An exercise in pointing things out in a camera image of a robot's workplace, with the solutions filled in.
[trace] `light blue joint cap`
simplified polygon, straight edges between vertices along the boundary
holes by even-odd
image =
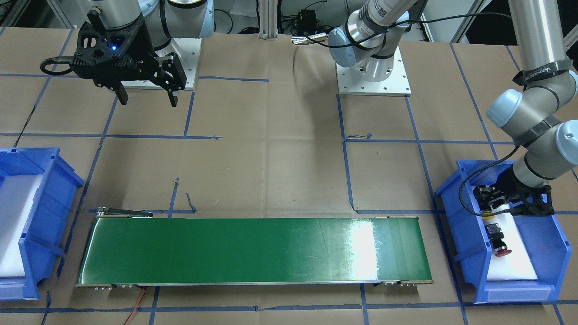
[[[158,6],[159,0],[139,0],[140,11],[143,17],[148,16]]]
[[[348,45],[351,44],[345,32],[341,27],[334,28],[327,36],[327,44],[331,46],[336,45]],[[333,60],[337,62],[340,66],[347,68],[352,67],[357,62],[355,59],[355,51],[352,46],[340,47],[340,48],[329,48],[329,52],[333,57]]]
[[[562,123],[556,130],[556,146],[572,165],[578,165],[578,120]]]
[[[203,20],[203,26],[201,26],[201,32],[199,33],[199,38],[207,38],[213,36],[213,0],[208,0],[205,7],[205,19]]]
[[[512,118],[521,101],[521,92],[508,89],[490,105],[486,116],[497,127],[502,128]]]
[[[576,90],[574,91],[574,96],[572,96],[572,99],[574,99],[574,97],[576,97],[576,95],[578,95],[578,75],[576,74],[576,72],[574,72],[572,70],[570,70],[568,72],[574,78],[574,81],[576,82]]]
[[[409,20],[409,12],[404,12],[403,15],[401,15],[401,17],[395,21],[395,23],[396,24],[401,23],[402,21],[406,20]],[[409,23],[397,25],[396,27],[406,29],[407,27],[409,27]]]

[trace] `red wire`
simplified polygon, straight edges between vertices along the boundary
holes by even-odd
[[[127,318],[127,321],[124,322],[124,325],[127,325],[131,321],[132,317],[135,316],[136,310],[139,309],[140,303],[143,301],[143,298],[145,297],[148,288],[149,287],[143,287],[143,290],[140,292],[139,299],[136,301],[136,305],[132,310],[131,314],[129,315],[129,317]]]

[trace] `blue plastic bin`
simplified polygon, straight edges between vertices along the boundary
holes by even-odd
[[[492,161],[459,160],[458,170],[441,185],[436,193],[443,205],[454,238],[457,255],[466,282],[476,289],[474,303],[555,301],[560,295],[572,248],[556,216],[520,216],[514,221],[526,246],[538,276],[537,280],[488,281],[490,258],[493,254],[484,223],[460,204],[458,190],[466,177]],[[505,161],[472,178],[472,186],[492,185],[498,175],[512,165]],[[475,212],[480,208],[470,186],[464,188],[464,202]]]
[[[83,181],[59,152],[59,148],[0,148],[0,189],[7,176],[41,175],[38,189],[30,193],[34,198],[25,226],[16,230],[21,232],[18,248],[25,277],[0,277],[0,300],[40,299],[36,285],[50,277],[56,257],[62,255],[62,233]]]

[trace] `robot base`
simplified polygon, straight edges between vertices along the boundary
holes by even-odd
[[[185,90],[193,90],[197,81],[197,70],[201,57],[200,38],[174,38],[164,49],[157,51],[159,56],[165,53],[175,52],[179,55],[184,73],[187,75]],[[162,89],[147,80],[123,81],[127,89]]]
[[[357,68],[337,66],[337,82],[342,95],[404,96],[412,93],[399,48],[395,50],[391,75],[381,82],[363,79]]]

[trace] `green conveyor belt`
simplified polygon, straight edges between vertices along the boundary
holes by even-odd
[[[417,218],[95,219],[79,286],[431,283]]]

